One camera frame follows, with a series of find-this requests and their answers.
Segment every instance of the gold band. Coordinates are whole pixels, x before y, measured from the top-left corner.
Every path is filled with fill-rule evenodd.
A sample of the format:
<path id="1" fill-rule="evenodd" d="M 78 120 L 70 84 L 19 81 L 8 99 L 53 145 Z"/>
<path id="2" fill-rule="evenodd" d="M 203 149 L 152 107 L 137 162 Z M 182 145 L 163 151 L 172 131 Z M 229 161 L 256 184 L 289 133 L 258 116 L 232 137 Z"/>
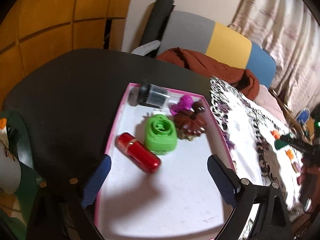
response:
<path id="1" fill-rule="evenodd" d="M 128 149 L 129 149 L 129 147 L 130 147 L 132 144 L 134 144 L 136 141 L 138 141 L 138 139 L 134 138 L 134 139 L 132 139 L 130 142 L 127 143 L 127 145 L 126 145 L 125 148 L 124 148 L 124 153 L 125 153 L 125 154 L 127 154 L 127 151 L 128 151 Z"/>

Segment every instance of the purple toy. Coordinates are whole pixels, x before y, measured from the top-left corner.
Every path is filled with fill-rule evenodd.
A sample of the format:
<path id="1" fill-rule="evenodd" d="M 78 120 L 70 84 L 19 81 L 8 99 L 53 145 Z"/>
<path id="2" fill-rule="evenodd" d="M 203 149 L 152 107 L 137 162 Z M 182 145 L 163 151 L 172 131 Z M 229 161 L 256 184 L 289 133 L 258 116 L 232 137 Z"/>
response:
<path id="1" fill-rule="evenodd" d="M 193 105 L 193 100 L 191 96 L 184 95 L 180 98 L 178 104 L 170 107 L 170 113 L 176 115 L 181 110 L 190 110 Z"/>

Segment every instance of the brown flower-shaped object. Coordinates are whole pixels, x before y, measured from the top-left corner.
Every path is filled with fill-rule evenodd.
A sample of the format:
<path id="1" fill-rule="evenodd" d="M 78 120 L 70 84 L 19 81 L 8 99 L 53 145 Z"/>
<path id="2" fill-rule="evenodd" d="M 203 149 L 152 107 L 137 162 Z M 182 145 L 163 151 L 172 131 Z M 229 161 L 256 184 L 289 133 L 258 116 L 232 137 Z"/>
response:
<path id="1" fill-rule="evenodd" d="M 179 111 L 173 119 L 177 130 L 186 137 L 200 136 L 207 127 L 207 122 L 199 115 L 204 111 L 203 104 L 195 102 L 192 105 L 192 109 L 194 112 L 189 110 Z"/>

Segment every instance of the gray armrest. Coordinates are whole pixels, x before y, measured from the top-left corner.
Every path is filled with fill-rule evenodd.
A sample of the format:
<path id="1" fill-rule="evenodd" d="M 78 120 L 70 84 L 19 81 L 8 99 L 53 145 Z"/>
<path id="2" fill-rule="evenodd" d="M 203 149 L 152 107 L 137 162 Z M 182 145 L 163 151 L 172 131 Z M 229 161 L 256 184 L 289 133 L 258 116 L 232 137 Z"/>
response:
<path id="1" fill-rule="evenodd" d="M 146 43 L 142 46 L 137 47 L 136 49 L 134 49 L 131 54 L 136 54 L 136 55 L 141 55 L 141 56 L 145 56 L 146 54 L 148 54 L 149 52 L 158 49 L 161 45 L 161 41 L 155 40 L 155 41 L 151 41 L 149 43 Z"/>

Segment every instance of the reddish-brown garment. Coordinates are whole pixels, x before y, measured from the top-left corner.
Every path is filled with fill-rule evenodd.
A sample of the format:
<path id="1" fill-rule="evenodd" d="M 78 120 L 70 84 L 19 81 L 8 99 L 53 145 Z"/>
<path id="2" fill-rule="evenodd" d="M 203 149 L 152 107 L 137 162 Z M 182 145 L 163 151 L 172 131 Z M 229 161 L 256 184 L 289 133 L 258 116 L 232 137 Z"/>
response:
<path id="1" fill-rule="evenodd" d="M 249 69 L 230 67 L 200 52 L 181 48 L 168 49 L 156 58 L 208 78 L 216 76 L 241 91 L 250 100 L 254 100 L 258 95 L 259 80 Z"/>

